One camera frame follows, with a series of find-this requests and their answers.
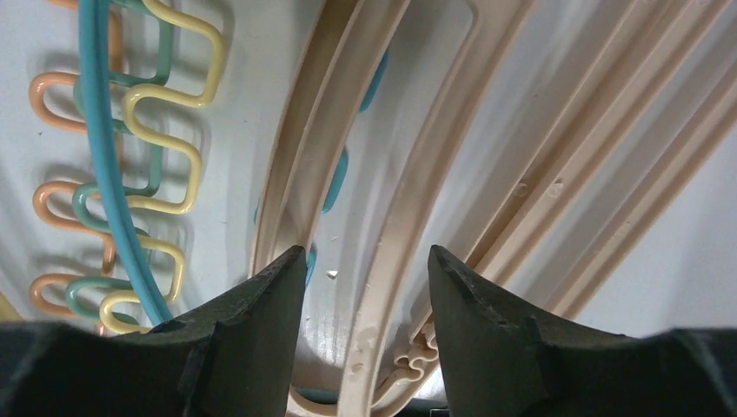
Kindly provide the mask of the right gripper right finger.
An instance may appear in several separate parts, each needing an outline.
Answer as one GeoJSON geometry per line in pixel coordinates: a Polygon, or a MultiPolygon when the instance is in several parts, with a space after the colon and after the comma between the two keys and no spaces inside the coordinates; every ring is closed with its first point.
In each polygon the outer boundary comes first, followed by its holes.
{"type": "Polygon", "coordinates": [[[536,307],[442,246],[428,254],[453,416],[733,416],[736,332],[611,334],[536,307]]]}

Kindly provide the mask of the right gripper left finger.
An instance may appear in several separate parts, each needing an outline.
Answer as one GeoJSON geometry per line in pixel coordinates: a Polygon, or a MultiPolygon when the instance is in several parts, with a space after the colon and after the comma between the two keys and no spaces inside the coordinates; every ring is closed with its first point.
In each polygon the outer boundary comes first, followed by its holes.
{"type": "Polygon", "coordinates": [[[149,332],[1,326],[4,416],[283,416],[305,293],[294,246],[260,273],[149,332]]]}

